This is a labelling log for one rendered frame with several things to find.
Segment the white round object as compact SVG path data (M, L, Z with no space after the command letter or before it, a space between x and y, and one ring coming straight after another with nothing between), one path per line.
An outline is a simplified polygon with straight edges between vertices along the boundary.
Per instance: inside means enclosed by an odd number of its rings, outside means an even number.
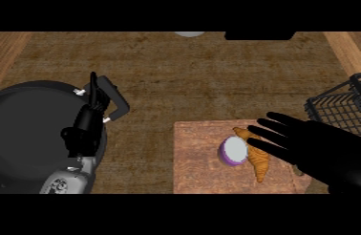
M175 34L181 37L197 37L200 36L201 34L204 34L204 32L175 32Z

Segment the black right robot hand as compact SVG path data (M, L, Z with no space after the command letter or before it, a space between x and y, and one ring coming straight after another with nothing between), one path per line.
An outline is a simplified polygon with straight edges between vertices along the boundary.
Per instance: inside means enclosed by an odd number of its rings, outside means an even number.
M247 130L246 143L328 186L330 194L361 195L361 137L315 120L268 112Z

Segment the brown wooden cutting board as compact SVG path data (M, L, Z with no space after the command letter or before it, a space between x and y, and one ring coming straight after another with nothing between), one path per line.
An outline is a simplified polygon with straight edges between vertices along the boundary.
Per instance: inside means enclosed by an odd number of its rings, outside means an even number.
M269 170L256 181L253 167L218 159L218 147L234 136L234 127L254 125L253 119L176 121L173 124L173 192L178 194L303 194L312 178L297 176L282 160L269 157Z

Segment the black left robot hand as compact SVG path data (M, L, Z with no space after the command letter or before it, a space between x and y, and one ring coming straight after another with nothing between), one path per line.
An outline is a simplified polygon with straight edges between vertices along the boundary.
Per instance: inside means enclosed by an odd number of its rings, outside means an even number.
M70 158L95 155L103 132L103 115L109 104L110 98L100 89L97 75L91 72L88 102L81 107L73 126L60 131Z

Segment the black appliance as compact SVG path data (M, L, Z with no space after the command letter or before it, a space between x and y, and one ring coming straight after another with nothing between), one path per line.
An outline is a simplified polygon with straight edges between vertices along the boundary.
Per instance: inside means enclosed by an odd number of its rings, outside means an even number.
M294 32L226 32L226 40L288 40Z

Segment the golden brown croissant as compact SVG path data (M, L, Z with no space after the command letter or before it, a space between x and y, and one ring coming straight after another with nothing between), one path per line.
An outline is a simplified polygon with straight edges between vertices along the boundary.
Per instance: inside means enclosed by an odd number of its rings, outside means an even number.
M246 128L234 127L232 131L243 140L247 140L249 138L260 139L260 137L252 134ZM269 168L269 154L263 150L249 145L247 161L253 166L256 181L262 182Z

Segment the dark grey pot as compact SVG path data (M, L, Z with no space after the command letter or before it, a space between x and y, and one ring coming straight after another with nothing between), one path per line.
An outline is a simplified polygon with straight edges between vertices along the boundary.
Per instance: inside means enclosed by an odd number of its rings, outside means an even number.
M106 123L129 112L129 106L104 76L97 75L97 85L110 98L92 156L98 166L107 144ZM88 95L89 82L76 88L63 82L36 80L0 90L0 194L41 194L53 172L81 166L78 158L69 157L60 131L73 126Z

